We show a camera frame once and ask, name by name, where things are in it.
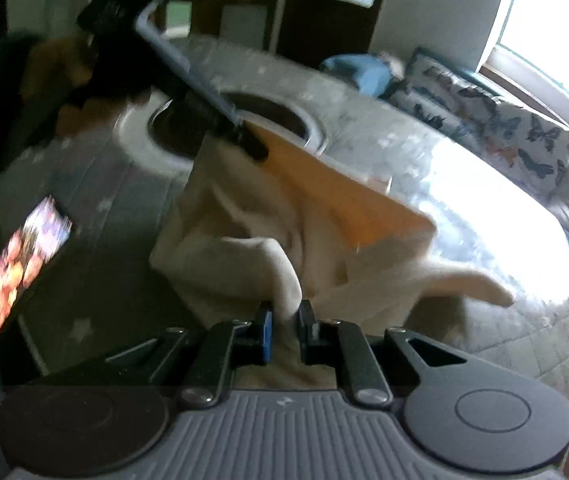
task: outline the phone screen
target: phone screen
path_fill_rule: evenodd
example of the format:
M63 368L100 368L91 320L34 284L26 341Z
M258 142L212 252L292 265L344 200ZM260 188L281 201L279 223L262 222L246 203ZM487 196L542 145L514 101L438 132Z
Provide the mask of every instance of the phone screen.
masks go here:
M49 196L13 233L0 253L0 329L22 292L69 239L71 227Z

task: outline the door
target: door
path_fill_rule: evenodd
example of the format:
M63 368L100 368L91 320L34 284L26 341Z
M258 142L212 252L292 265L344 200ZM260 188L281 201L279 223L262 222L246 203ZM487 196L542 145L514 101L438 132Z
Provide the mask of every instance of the door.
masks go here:
M286 0L277 53L317 68L329 56L367 52L382 0Z

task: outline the sofa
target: sofa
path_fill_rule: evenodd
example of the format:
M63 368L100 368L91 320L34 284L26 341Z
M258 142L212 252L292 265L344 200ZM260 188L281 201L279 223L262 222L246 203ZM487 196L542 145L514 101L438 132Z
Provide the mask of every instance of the sofa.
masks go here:
M389 102L490 164L557 218L569 245L569 127L427 49L416 49L403 72L388 59L336 56L320 70Z

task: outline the table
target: table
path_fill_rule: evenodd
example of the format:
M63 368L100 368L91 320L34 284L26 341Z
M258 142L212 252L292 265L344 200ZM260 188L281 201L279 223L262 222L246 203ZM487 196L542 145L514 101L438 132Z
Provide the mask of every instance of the table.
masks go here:
M329 76L213 38L181 45L219 87L262 88L299 103L326 130L328 156L363 174L392 176L391 194L432 216L434 254L489 270L517 292L510 308L421 301L410 328L569 397L569 251L540 204L436 130ZM47 192L80 225L72 257L52 270L24 314L48 370L166 324L196 325L148 268L161 218L187 177L137 168L109 128L27 154L0 177L7 237Z

